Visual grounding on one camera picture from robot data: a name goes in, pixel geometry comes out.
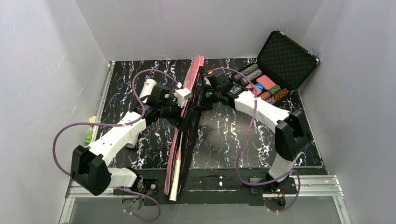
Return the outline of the pink racket bag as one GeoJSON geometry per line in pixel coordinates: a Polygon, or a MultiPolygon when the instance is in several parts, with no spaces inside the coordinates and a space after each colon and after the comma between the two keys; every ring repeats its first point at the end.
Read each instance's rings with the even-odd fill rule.
{"type": "Polygon", "coordinates": [[[169,149],[167,174],[164,185],[164,193],[169,196],[171,202],[177,200],[177,194],[180,183],[180,175],[182,170],[182,140],[187,137],[183,134],[192,128],[192,113],[190,108],[196,95],[196,87],[202,74],[205,58],[197,56],[190,65],[187,75],[182,84],[177,84],[177,90],[172,97],[172,103],[176,104],[176,112],[171,121],[174,123],[175,131],[172,139],[172,144],[169,149]]]}

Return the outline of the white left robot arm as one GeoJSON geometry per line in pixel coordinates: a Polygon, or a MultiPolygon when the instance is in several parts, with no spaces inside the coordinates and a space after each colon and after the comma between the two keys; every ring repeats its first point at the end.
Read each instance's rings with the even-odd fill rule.
{"type": "Polygon", "coordinates": [[[159,118],[167,119],[180,131],[188,130],[187,116],[192,113],[188,103],[193,86],[183,86],[172,92],[156,84],[151,92],[138,100],[135,108],[99,140],[73,150],[71,179],[98,196],[107,188],[125,187],[142,192],[143,180],[133,168],[109,168],[111,160],[127,143],[159,118]]]}

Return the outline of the beige wooden block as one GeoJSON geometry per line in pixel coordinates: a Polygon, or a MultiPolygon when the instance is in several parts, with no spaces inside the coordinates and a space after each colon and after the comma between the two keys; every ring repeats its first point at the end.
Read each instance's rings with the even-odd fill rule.
{"type": "Polygon", "coordinates": [[[92,116],[89,118],[89,122],[90,123],[95,123],[96,122],[97,117],[96,116],[92,116]]]}

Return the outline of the pink card deck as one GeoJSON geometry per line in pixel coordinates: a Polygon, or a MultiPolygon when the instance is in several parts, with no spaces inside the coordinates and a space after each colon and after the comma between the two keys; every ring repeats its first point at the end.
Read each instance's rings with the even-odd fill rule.
{"type": "Polygon", "coordinates": [[[254,88],[257,90],[257,93],[260,94],[263,91],[267,91],[273,88],[276,84],[266,75],[258,77],[257,79],[253,80],[252,83],[254,84],[254,88]]]}

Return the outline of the green clip on rail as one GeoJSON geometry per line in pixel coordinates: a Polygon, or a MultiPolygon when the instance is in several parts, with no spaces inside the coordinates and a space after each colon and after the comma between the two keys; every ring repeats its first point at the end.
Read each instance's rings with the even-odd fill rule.
{"type": "Polygon", "coordinates": [[[91,143],[93,135],[93,130],[89,129],[85,138],[85,146],[88,146],[91,143]]]}

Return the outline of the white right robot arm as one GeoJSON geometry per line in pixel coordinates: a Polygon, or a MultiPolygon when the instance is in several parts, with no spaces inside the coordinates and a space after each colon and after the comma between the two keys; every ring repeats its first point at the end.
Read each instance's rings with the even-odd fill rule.
{"type": "Polygon", "coordinates": [[[193,108],[205,111],[221,103],[250,115],[250,125],[258,120],[267,126],[275,135],[275,160],[264,180],[252,183],[241,178],[240,181],[254,187],[272,184],[275,189],[279,188],[313,140],[306,115],[300,110],[280,109],[260,99],[255,89],[235,84],[222,70],[210,70],[197,80],[198,98],[193,108]]]}

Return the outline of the black foam-lined case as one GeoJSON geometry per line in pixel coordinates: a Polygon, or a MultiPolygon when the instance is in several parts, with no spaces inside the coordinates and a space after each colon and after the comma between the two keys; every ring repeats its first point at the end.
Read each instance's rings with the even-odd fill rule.
{"type": "Polygon", "coordinates": [[[277,29],[271,31],[255,62],[240,70],[245,76],[261,70],[281,89],[289,92],[275,101],[275,105],[297,90],[318,67],[320,59],[277,29]]]}

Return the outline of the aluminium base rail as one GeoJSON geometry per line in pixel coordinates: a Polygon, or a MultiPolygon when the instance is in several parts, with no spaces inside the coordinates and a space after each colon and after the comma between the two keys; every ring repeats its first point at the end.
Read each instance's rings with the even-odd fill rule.
{"type": "Polygon", "coordinates": [[[66,193],[66,202],[61,222],[70,219],[70,206],[77,197],[111,197],[125,200],[141,199],[145,205],[164,204],[250,204],[261,206],[266,201],[277,199],[281,207],[270,207],[281,212],[295,204],[297,199],[315,196],[331,196],[334,199],[340,221],[351,222],[340,183],[335,175],[300,175],[295,169],[278,188],[273,189],[264,179],[261,169],[243,169],[241,182],[231,169],[193,169],[178,183],[165,192],[164,169],[139,169],[135,177],[110,174],[97,178],[71,180],[66,193]]]}

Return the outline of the poker chip rows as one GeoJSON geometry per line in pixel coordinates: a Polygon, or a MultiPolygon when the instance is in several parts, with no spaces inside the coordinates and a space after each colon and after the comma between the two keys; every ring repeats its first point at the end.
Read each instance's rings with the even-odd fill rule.
{"type": "MultiPolygon", "coordinates": [[[[240,85],[246,87],[252,93],[255,93],[255,92],[257,93],[257,90],[254,88],[254,84],[252,83],[252,81],[257,79],[258,77],[265,75],[259,69],[258,64],[253,63],[250,66],[247,66],[242,71],[240,71],[240,73],[242,73],[246,78],[241,76],[239,73],[234,73],[231,76],[231,79],[234,82],[236,82],[237,84],[240,84],[240,85]]],[[[281,88],[281,86],[279,84],[276,84],[273,88],[271,88],[267,91],[263,91],[260,94],[257,93],[257,97],[266,101],[267,103],[274,105],[274,104],[280,102],[285,97],[289,96],[289,94],[290,94],[290,91],[287,88],[281,88]]]]}

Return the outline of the pink badminton racket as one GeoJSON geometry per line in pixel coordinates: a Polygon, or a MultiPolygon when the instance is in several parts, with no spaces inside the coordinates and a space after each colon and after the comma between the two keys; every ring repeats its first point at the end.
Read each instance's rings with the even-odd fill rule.
{"type": "Polygon", "coordinates": [[[180,170],[181,170],[181,152],[182,152],[182,140],[183,140],[183,133],[180,135],[175,165],[173,169],[173,179],[172,185],[170,189],[169,201],[176,202],[177,201],[177,193],[178,193],[178,184],[179,184],[179,177],[180,177],[180,170]]]}

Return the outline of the white shuttlecock tube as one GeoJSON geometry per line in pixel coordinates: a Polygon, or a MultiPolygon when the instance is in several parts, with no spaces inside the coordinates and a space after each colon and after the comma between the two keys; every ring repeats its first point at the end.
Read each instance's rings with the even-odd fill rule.
{"type": "MultiPolygon", "coordinates": [[[[157,81],[155,81],[154,79],[146,79],[144,82],[144,86],[140,92],[139,98],[143,98],[142,102],[145,103],[147,100],[147,96],[149,96],[154,88],[154,86],[157,84],[157,81]]],[[[135,148],[136,143],[137,143],[137,139],[139,137],[139,133],[137,135],[135,135],[128,143],[127,143],[127,147],[128,148],[135,148]]]]}

